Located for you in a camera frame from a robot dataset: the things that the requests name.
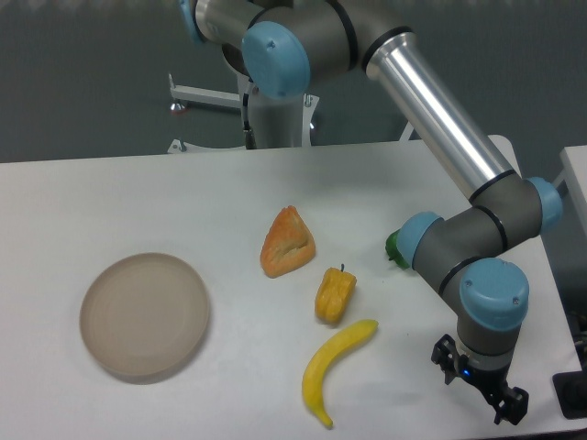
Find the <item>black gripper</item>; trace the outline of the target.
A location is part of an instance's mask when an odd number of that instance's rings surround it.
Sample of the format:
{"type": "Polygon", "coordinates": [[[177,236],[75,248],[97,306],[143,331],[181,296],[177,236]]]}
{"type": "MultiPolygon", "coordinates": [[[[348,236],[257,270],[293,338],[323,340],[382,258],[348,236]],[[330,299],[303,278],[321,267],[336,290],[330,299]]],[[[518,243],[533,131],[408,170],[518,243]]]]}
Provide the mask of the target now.
{"type": "Polygon", "coordinates": [[[448,334],[434,344],[431,354],[431,361],[444,373],[446,385],[455,378],[463,379],[493,407],[495,424],[506,421],[518,425],[527,414],[529,394],[521,388],[508,387],[507,374],[512,358],[512,351],[499,356],[485,356],[473,351],[461,354],[455,340],[448,334]]]}

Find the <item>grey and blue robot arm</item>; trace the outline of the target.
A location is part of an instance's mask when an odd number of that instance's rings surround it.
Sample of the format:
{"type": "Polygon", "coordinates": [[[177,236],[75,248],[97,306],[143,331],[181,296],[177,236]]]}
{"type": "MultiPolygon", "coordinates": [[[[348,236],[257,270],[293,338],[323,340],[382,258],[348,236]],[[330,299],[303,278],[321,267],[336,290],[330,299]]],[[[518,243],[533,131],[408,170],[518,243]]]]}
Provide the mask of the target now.
{"type": "Polygon", "coordinates": [[[529,283],[505,251],[561,218],[557,189],[524,179],[471,121],[417,49],[415,34],[382,1],[182,1],[190,38],[235,49],[272,99],[361,67],[382,85],[470,202],[450,219],[416,214],[387,240],[391,259],[415,270],[457,316],[457,334],[434,345],[446,381],[461,379],[519,423],[528,395],[506,377],[526,317],[529,283]]]}

